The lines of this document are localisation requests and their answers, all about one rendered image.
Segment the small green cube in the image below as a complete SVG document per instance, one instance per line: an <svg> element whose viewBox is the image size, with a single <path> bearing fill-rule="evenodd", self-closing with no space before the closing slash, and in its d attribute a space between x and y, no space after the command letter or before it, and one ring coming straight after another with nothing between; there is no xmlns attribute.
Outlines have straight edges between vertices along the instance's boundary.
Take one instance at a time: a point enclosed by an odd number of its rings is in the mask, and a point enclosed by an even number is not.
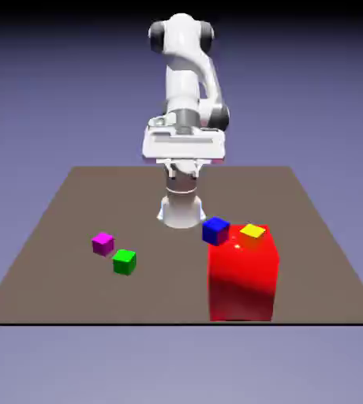
<svg viewBox="0 0 363 404"><path fill-rule="evenodd" d="M137 265L137 254L135 251L119 249L112 257L114 273L120 275L131 275Z"/></svg>

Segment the small magenta cube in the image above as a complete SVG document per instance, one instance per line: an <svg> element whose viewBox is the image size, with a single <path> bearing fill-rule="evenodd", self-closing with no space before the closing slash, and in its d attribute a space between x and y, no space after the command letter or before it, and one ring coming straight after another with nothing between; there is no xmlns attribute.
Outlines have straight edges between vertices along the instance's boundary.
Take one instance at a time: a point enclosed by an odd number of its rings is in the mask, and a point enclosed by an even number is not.
<svg viewBox="0 0 363 404"><path fill-rule="evenodd" d="M108 256L114 250L114 236L99 233L92 238L92 251L100 256Z"/></svg>

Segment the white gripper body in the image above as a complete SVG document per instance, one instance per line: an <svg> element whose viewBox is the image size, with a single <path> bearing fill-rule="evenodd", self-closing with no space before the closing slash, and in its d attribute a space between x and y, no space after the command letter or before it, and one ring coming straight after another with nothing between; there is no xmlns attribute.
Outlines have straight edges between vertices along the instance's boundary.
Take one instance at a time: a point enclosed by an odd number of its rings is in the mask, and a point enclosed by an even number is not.
<svg viewBox="0 0 363 404"><path fill-rule="evenodd" d="M142 155L146 159L224 159L226 137L221 130L192 128L178 134L174 126L147 126Z"/></svg>

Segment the large red box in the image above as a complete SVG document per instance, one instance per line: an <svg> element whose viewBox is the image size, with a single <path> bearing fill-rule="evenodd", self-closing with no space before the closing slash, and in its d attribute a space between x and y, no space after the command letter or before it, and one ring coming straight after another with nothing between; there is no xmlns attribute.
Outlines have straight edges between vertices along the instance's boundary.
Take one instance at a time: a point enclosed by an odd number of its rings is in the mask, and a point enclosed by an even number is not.
<svg viewBox="0 0 363 404"><path fill-rule="evenodd" d="M208 246L208 310L211 321L271 321L279 274L279 252L269 226L258 237L244 225Z"/></svg>

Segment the small yellow cube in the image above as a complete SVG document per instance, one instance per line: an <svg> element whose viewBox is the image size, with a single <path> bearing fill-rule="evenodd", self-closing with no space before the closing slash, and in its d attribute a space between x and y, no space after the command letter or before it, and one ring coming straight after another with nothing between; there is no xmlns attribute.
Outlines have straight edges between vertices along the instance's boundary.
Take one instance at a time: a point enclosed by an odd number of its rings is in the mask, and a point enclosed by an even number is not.
<svg viewBox="0 0 363 404"><path fill-rule="evenodd" d="M248 223L238 231L239 245L246 249L255 249L261 244L266 229L252 223Z"/></svg>

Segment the small blue cube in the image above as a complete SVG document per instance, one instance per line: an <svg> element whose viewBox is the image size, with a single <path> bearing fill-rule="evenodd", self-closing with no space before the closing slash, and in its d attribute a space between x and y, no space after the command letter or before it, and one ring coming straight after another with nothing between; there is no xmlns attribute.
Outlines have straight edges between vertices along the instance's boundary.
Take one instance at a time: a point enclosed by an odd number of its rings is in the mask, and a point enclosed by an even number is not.
<svg viewBox="0 0 363 404"><path fill-rule="evenodd" d="M223 244L229 237L230 223L219 217L212 217L202 224L202 240L214 246Z"/></svg>

